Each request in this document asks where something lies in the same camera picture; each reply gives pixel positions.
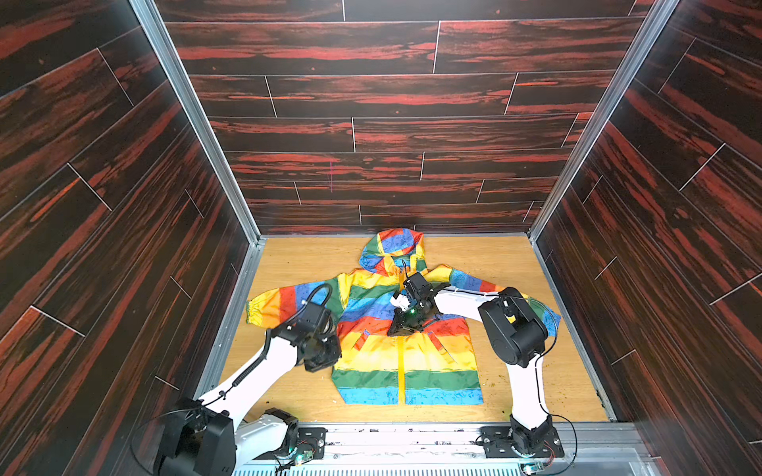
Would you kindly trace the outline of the rainbow striped zip jacket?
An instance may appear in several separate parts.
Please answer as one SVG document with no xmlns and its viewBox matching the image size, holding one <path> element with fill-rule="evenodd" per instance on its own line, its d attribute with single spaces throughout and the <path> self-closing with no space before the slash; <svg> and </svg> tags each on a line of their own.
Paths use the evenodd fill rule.
<svg viewBox="0 0 762 476">
<path fill-rule="evenodd" d="M 466 319 L 443 315 L 421 332 L 392 337 L 391 299 L 404 279 L 419 272 L 431 284 L 472 292 L 495 292 L 492 283 L 448 265 L 429 269 L 424 235 L 407 228 L 379 232 L 362 250 L 359 266 L 320 282 L 267 291 L 246 305 L 246 320 L 274 328 L 314 294 L 326 301 L 337 325 L 341 359 L 333 384 L 349 405 L 476 406 L 483 402 Z"/>
</svg>

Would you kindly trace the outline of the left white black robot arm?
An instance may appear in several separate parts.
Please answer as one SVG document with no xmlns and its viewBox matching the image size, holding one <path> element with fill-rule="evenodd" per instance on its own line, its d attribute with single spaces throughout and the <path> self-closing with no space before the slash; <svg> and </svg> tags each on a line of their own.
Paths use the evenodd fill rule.
<svg viewBox="0 0 762 476">
<path fill-rule="evenodd" d="M 300 460 L 299 420 L 277 409 L 243 420 L 282 376 L 297 366 L 317 372 L 339 361 L 341 347 L 331 311 L 306 303 L 293 317 L 266 331 L 264 346 L 215 389 L 183 398 L 167 419 L 154 475 L 231 475 L 266 455 L 288 466 Z"/>
</svg>

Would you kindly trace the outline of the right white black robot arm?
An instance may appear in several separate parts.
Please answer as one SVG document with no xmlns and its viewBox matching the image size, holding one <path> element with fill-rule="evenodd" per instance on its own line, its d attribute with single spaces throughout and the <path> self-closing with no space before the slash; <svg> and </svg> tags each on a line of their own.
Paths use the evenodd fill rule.
<svg viewBox="0 0 762 476">
<path fill-rule="evenodd" d="M 492 350 L 506 364 L 514 450 L 533 456 L 545 447 L 554 430 L 542 378 L 549 330 L 527 297 L 514 288 L 476 292 L 434 285 L 416 273 L 404 282 L 402 291 L 393 294 L 390 303 L 394 307 L 390 336 L 422 333 L 443 315 L 481 323 Z"/>
</svg>

